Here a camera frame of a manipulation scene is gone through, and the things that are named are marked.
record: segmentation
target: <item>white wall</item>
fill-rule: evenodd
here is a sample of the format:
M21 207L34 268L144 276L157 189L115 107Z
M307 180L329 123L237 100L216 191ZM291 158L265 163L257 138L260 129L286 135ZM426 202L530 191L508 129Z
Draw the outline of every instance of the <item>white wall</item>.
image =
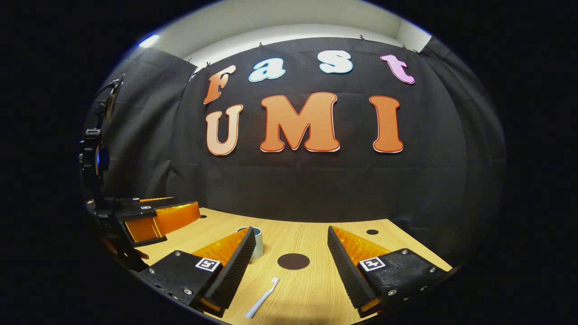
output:
M420 52L431 39L431 35L414 24L402 19L399 23L397 40L410 50Z
M235 35L290 24L347 26L395 38L400 20L360 0L225 0L154 31L160 36L155 48L182 58Z
M366 40L388 43L401 47L395 38L353 27L328 24L294 24L257 29L255 31L235 35L204 47L184 57L186 61L203 68L207 62L215 63L236 53L263 45L282 42L284 40L315 38L315 37L345 37L357 38L363 35Z

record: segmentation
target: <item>orange letter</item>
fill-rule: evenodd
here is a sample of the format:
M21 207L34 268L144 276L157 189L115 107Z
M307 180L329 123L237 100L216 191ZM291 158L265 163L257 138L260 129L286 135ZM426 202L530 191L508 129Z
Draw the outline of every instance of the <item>orange letter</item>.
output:
M207 97L205 97L203 104L206 105L206 104L214 101L215 99L217 99L221 95L221 92L218 90L218 88L219 87L221 87L221 88L225 87L225 85L227 84L227 81L229 80L228 73L233 73L236 69L237 69L236 66L231 65L227 69L224 69L223 71L219 71L209 78L209 92L207 93Z
M377 110L377 140L373 148L377 152L396 153L403 150L397 129L399 102L391 97L371 96L369 102Z
M207 121L207 148L215 156L230 154L237 146L239 136L239 113L243 110L243 105L231 106L225 112L229 117L229 135L227 141L218 141L218 121L223 115L221 112L213 112L205 118Z
M339 150L339 141L333 130L333 104L337 96L331 93L311 94L301 113L297 114L289 99L283 95L264 98L261 105L267 111L263 152L279 152L285 143L279 140L279 129L283 131L289 146L297 150L309 128L309 140L305 149L313 152L334 152Z

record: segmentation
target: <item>white letter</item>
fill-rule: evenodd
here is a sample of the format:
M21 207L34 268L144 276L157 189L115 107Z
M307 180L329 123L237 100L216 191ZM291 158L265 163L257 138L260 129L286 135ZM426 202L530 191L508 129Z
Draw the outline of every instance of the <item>white letter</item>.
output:
M249 75L250 82L260 82L265 79L277 79L285 74L283 59L270 58L261 61L253 67L255 71Z
M351 55L345 51L323 51L317 55L317 59L324 62L319 68L325 73L348 73L353 69L353 63L349 61Z

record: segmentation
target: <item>blue light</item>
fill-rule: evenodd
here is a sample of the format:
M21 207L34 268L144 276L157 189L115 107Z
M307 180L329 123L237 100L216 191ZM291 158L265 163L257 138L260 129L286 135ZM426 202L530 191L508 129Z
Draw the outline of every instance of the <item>blue light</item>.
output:
M139 46L140 47L150 47L151 45L153 45L154 42L157 41L157 39L159 38L158 35L150 35L149 37L147 37L144 41L142 41Z

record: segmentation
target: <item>ceiling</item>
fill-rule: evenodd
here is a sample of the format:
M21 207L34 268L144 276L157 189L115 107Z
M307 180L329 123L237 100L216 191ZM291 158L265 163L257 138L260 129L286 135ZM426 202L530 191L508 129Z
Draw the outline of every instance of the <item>ceiling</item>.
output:
M184 58L225 38L289 24L330 24L396 38L401 19L359 0L224 0L154 31L155 48Z

